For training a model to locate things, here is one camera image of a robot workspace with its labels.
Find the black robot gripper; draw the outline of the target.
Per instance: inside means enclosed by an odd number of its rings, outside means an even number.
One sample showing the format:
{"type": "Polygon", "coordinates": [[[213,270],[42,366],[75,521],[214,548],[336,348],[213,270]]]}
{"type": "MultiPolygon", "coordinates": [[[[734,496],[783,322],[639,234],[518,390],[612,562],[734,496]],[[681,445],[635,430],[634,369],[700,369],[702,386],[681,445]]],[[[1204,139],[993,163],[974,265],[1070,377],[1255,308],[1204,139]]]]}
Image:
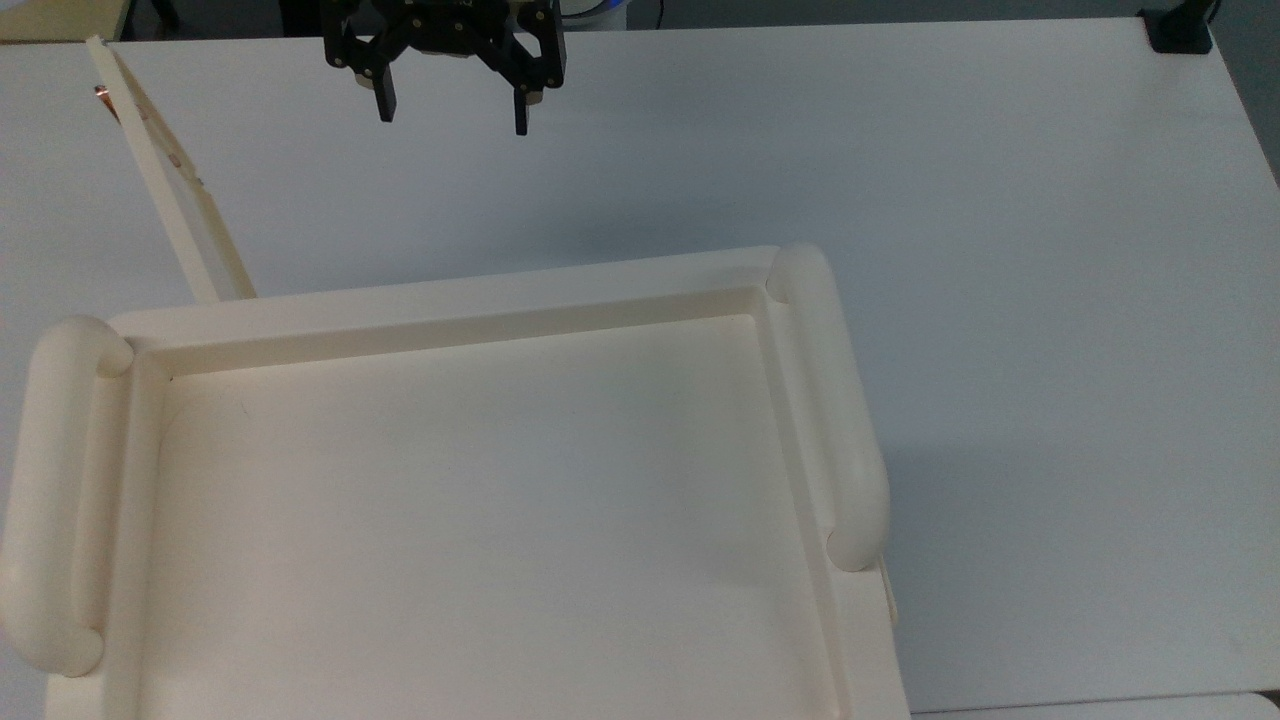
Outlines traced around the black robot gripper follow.
{"type": "Polygon", "coordinates": [[[371,1],[381,18],[371,38],[353,18],[364,1],[324,1],[321,32],[330,67],[353,72],[372,91],[381,122],[396,117],[390,64],[412,49],[479,58],[513,87],[515,133],[527,136],[531,110],[545,88],[564,82],[564,31],[556,1],[371,1]]]}

